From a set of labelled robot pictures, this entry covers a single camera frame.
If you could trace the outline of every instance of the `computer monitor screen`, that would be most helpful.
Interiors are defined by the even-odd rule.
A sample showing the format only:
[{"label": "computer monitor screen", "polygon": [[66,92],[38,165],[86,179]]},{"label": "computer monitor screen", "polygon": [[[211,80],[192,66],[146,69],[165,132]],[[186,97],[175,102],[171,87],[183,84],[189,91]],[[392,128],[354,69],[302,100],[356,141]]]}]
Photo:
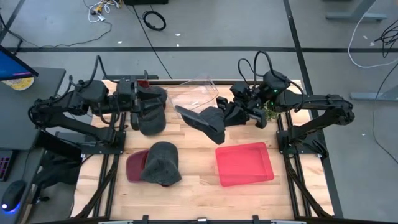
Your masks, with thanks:
[{"label": "computer monitor screen", "polygon": [[38,73],[0,46],[0,80],[12,80],[37,76]]}]

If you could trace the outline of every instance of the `red plastic tray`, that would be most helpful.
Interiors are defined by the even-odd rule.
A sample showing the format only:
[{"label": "red plastic tray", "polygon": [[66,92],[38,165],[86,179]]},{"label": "red plastic tray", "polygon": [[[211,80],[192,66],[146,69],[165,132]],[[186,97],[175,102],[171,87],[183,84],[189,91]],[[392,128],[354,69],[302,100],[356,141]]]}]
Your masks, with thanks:
[{"label": "red plastic tray", "polygon": [[274,179],[264,142],[216,149],[218,175],[223,187]]}]

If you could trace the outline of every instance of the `wooden tabletop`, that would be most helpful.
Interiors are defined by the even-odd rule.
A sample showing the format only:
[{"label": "wooden tabletop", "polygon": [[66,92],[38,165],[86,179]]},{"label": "wooden tabletop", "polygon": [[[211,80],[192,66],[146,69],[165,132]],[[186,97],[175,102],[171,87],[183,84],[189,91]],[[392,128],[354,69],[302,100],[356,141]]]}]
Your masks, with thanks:
[{"label": "wooden tabletop", "polygon": [[[114,92],[116,84],[104,82],[109,92]],[[217,86],[218,95],[232,100],[229,88],[226,85]],[[293,218],[284,160],[276,141],[276,121],[268,122],[264,129],[255,127],[254,121],[244,126],[227,127],[225,143],[217,145],[203,132],[185,124],[169,101],[165,114],[166,129],[156,136],[144,136],[140,131],[133,131],[130,121],[126,121],[129,127],[126,130],[124,154],[119,160],[111,219],[140,220],[143,215],[149,215],[151,220],[194,220],[198,217],[207,217],[210,220],[249,220],[253,215],[259,215],[260,219]],[[310,117],[308,111],[302,110],[298,113],[292,112],[292,119],[294,124],[301,125],[309,121]],[[106,126],[96,116],[93,117],[92,125]],[[149,149],[159,141],[176,145],[182,180],[167,188],[145,182],[129,183],[126,177],[126,159],[135,152]],[[275,179],[222,187],[215,149],[252,142],[266,143]],[[300,158],[308,190],[325,211],[333,213],[320,159],[314,154],[302,154]],[[95,155],[83,164],[75,191],[72,216],[82,210],[96,191],[102,160],[102,155]],[[303,215],[301,195],[297,188],[296,192],[300,214]],[[104,214],[106,195],[104,193],[100,214]]]}]

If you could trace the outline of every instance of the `desk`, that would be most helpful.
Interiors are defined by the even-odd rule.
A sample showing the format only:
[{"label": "desk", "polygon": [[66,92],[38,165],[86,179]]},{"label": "desk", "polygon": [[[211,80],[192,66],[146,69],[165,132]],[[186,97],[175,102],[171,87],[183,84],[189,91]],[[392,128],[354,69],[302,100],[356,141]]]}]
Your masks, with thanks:
[{"label": "desk", "polygon": [[[10,101],[10,95],[0,95],[0,103],[2,103],[3,105],[1,109],[2,116],[0,116],[0,126],[2,128],[12,126],[12,131],[6,131],[8,131],[8,133],[14,133],[12,137],[4,139],[3,137],[8,135],[6,135],[6,133],[2,131],[2,129],[0,129],[2,136],[0,141],[0,147],[5,148],[7,146],[7,148],[9,149],[31,149],[18,152],[18,155],[11,167],[11,171],[7,181],[0,182],[0,197],[2,197],[9,184],[16,180],[22,179],[26,162],[26,170],[23,180],[26,182],[27,187],[25,188],[24,194],[21,199],[21,202],[23,203],[21,204],[19,209],[16,210],[15,213],[5,213],[1,209],[0,222],[2,224],[17,223],[18,220],[22,218],[21,211],[23,211],[24,209],[24,202],[26,202],[27,200],[30,192],[30,187],[32,186],[33,178],[37,173],[41,158],[45,151],[45,149],[42,148],[34,148],[34,143],[37,139],[39,130],[34,129],[34,125],[31,124],[27,116],[27,110],[30,106],[33,105],[34,100],[36,100],[37,98],[48,98],[50,96],[55,96],[65,75],[65,70],[59,68],[34,68],[34,70],[39,73],[39,76],[35,78],[35,82],[33,83],[33,85],[27,90],[24,90],[22,92],[16,92],[21,96],[23,95],[25,100],[16,100],[12,102]],[[3,83],[0,83],[0,91],[8,91],[9,89],[10,87],[6,86]],[[7,107],[7,103],[13,103],[13,105]],[[15,120],[24,121],[24,123],[14,123]]]},{"label": "desk", "polygon": [[[104,82],[112,93],[116,84]],[[232,100],[229,88],[229,85],[218,85],[219,96]],[[306,110],[292,113],[292,118],[299,125],[310,119]],[[141,220],[143,215],[149,215],[150,220],[195,220],[198,217],[207,217],[210,220],[250,220],[252,215],[259,215],[260,219],[294,217],[284,159],[279,154],[276,141],[276,121],[268,123],[264,129],[255,127],[254,121],[245,126],[227,127],[225,143],[218,146],[204,133],[189,127],[178,118],[169,101],[166,106],[166,120],[166,129],[157,136],[144,136],[139,131],[133,131],[129,121],[126,122],[129,127],[126,129],[125,151],[120,158],[116,177],[112,220]],[[92,124],[105,126],[98,117],[93,118]],[[182,180],[168,188],[145,182],[129,183],[126,178],[126,159],[137,151],[150,148],[158,141],[171,142],[178,148]],[[222,187],[217,175],[215,149],[261,141],[267,144],[275,179],[251,185]],[[95,155],[82,166],[72,216],[82,210],[96,191],[102,158],[101,155]],[[333,214],[320,159],[314,154],[302,154],[300,158],[307,188],[318,203],[328,213]],[[297,194],[297,198],[303,214],[300,194]],[[103,214],[105,201],[101,201],[100,215]]]}]

